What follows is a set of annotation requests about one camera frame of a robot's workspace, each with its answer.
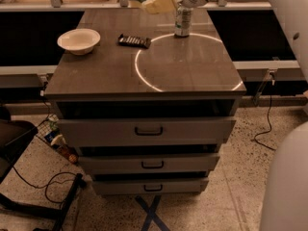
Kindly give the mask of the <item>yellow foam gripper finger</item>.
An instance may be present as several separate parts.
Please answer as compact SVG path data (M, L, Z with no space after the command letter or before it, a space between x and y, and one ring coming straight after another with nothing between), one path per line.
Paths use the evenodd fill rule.
M141 6L150 14L171 13L177 9L176 0L146 0Z

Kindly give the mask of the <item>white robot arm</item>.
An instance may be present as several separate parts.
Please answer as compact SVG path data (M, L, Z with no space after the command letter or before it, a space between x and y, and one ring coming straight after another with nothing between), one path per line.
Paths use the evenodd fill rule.
M165 13L217 0L145 0L149 13ZM308 80L308 0L268 0ZM308 231L308 122L296 127L276 150L269 169L260 231Z

